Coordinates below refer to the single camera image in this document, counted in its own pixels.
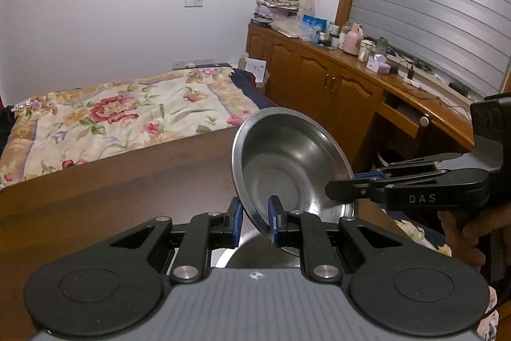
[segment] bed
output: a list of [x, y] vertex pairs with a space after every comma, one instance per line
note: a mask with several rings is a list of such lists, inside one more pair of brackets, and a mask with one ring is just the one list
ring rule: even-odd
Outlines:
[[32, 97], [0, 159], [0, 189], [69, 167], [239, 126], [269, 102], [227, 66], [170, 71]]

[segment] pink bottle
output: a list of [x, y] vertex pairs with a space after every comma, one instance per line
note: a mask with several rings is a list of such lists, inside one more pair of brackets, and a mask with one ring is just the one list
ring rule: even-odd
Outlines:
[[353, 24], [351, 31], [346, 34], [342, 50], [348, 54], [358, 55], [358, 43], [362, 41], [364, 34], [359, 24]]

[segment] circular black pad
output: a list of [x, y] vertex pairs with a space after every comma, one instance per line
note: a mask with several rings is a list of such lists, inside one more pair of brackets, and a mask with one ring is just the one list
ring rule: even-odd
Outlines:
[[374, 251], [353, 274], [349, 293], [370, 320], [414, 337], [474, 328], [490, 297], [475, 269], [418, 245]]
[[143, 256], [130, 249], [86, 250], [30, 276], [25, 306], [36, 325], [64, 337], [103, 337], [156, 308], [163, 283]]
[[417, 302], [438, 302], [454, 290], [447, 274], [427, 267], [400, 271], [394, 278], [394, 286], [404, 297]]

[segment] wall switch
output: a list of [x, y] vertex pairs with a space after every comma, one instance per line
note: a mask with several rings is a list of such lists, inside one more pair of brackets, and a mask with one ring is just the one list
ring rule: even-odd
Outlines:
[[185, 8], [202, 8], [204, 0], [185, 0]]

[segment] gray platform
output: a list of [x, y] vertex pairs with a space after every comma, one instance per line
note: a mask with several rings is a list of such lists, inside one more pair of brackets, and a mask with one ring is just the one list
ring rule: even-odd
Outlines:
[[[40, 332], [36, 341], [57, 341]], [[340, 288], [305, 279], [300, 269], [213, 269], [203, 282], [172, 290], [144, 324], [112, 341], [417, 340], [366, 321]], [[450, 341], [480, 341], [473, 332]]]

